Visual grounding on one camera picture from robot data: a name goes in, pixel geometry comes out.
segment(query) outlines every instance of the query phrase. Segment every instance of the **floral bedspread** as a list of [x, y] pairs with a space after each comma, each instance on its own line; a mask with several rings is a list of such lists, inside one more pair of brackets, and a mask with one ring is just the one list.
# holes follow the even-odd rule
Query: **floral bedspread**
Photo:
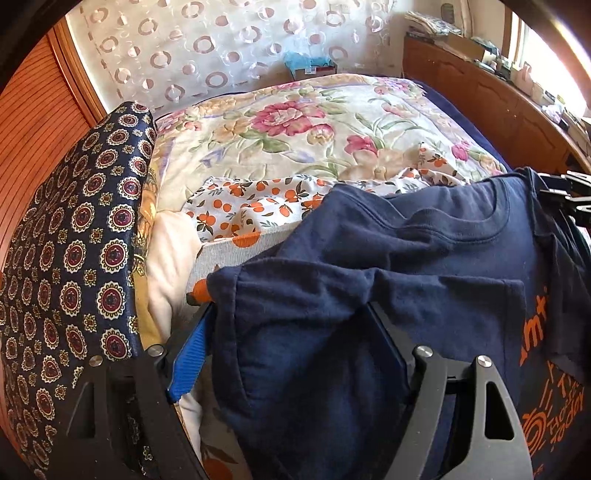
[[287, 83], [208, 100], [158, 127], [158, 210], [180, 210], [210, 176], [387, 180], [412, 167], [470, 182], [505, 172], [404, 79], [337, 74]]

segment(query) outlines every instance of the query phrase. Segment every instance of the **black metal bracket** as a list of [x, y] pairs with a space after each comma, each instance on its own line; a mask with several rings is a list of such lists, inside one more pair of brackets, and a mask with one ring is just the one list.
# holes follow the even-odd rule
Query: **black metal bracket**
[[[429, 346], [414, 344], [378, 304], [368, 304], [367, 313], [378, 329], [388, 333], [405, 363], [416, 365], [409, 377], [415, 400], [385, 480], [422, 478], [446, 392], [460, 384], [464, 388], [454, 391], [466, 393], [470, 401], [456, 400], [457, 425], [443, 462], [447, 471], [440, 480], [533, 479], [519, 416], [491, 359], [480, 355], [470, 364], [443, 358]], [[466, 406], [471, 410], [467, 414]]]
[[58, 418], [48, 479], [145, 479], [126, 417], [127, 406], [135, 402], [160, 478], [209, 480], [167, 396], [177, 355], [202, 317], [211, 313], [208, 307], [165, 346], [153, 345], [121, 362], [90, 359], [69, 395], [66, 414]]
[[[203, 306], [169, 342], [153, 345], [139, 357], [122, 362], [90, 359], [67, 400], [47, 478], [68, 480], [140, 480], [137, 452], [126, 427], [126, 405], [137, 402], [141, 428], [163, 480], [208, 480], [167, 396], [174, 363], [190, 343], [191, 332], [212, 305]], [[470, 400], [456, 409], [441, 480], [532, 479], [527, 444], [519, 418], [492, 361], [479, 356], [471, 364], [442, 358], [416, 345], [387, 318], [378, 304], [366, 305], [376, 357], [393, 368], [395, 385], [408, 389], [411, 401], [394, 461], [385, 480], [419, 480], [435, 437], [446, 392], [459, 385]]]
[[540, 201], [573, 217], [577, 226], [591, 227], [591, 176], [575, 171], [564, 175], [538, 174], [548, 190], [540, 190]]

